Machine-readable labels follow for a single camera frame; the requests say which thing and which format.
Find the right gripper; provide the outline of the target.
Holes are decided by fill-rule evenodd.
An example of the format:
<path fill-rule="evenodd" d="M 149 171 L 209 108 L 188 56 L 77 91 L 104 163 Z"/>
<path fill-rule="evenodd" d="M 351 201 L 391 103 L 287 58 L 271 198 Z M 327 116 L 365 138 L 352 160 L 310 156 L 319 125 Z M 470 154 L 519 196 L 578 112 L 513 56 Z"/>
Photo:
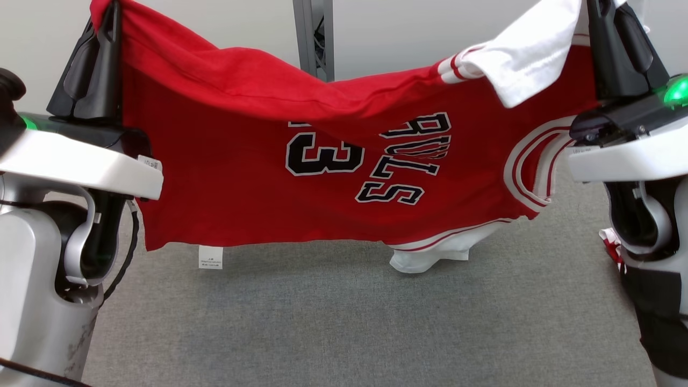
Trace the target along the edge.
<path fill-rule="evenodd" d="M 587 14 L 598 99 L 639 97 L 580 113 L 569 131 L 575 146 L 627 143 L 688 117 L 688 74 L 669 79 L 633 8 L 624 3 L 616 9 L 613 0 L 587 0 Z M 630 63 L 621 81 L 618 35 Z"/>

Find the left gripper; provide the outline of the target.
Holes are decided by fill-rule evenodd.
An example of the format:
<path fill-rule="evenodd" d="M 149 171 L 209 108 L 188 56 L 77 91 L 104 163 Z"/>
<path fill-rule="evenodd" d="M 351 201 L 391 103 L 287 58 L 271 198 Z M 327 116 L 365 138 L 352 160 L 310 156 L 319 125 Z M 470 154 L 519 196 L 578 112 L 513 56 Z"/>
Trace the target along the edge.
<path fill-rule="evenodd" d="M 62 72 L 47 112 L 19 113 L 27 129 L 64 135 L 69 139 L 108 148 L 129 157 L 153 157 L 148 135 L 140 129 L 93 123 L 71 123 L 58 117 L 116 120 L 120 93 L 122 12 L 111 0 L 98 32 L 91 19 Z"/>

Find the red Bulls basketball jersey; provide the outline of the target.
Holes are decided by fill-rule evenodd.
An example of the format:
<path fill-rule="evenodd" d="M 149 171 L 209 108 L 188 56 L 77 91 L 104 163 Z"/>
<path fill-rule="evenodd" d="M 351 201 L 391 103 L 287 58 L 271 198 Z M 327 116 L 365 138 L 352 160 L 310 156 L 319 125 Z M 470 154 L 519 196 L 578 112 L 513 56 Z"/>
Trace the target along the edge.
<path fill-rule="evenodd" d="M 597 105 L 582 0 L 540 0 L 425 68 L 329 83 L 120 5 L 123 120 L 164 167 L 148 250 L 357 240 L 406 274 L 467 260 L 550 203 L 570 125 Z"/>

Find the red shorts with white stripes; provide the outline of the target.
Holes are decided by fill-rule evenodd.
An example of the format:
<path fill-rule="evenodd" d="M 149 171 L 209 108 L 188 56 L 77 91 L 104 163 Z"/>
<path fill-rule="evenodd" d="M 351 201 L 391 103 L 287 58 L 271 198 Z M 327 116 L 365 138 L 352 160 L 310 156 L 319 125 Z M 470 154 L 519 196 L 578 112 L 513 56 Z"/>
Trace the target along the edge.
<path fill-rule="evenodd" d="M 616 231 L 613 228 L 605 228 L 604 230 L 599 231 L 599 237 L 602 239 L 605 245 L 605 250 L 607 250 L 607 253 L 617 265 L 619 273 L 621 275 L 626 274 L 626 263 L 624 262 L 624 258 L 621 256 L 621 239 L 616 234 Z"/>

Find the grey metal partition post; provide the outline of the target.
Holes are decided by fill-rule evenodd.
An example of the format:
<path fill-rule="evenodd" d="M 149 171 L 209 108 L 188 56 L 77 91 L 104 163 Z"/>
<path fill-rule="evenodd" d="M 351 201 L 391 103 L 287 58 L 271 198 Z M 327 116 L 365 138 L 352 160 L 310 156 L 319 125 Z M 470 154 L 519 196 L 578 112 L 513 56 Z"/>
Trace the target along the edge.
<path fill-rule="evenodd" d="M 334 81 L 333 0 L 291 1 L 300 68 L 322 81 Z"/>

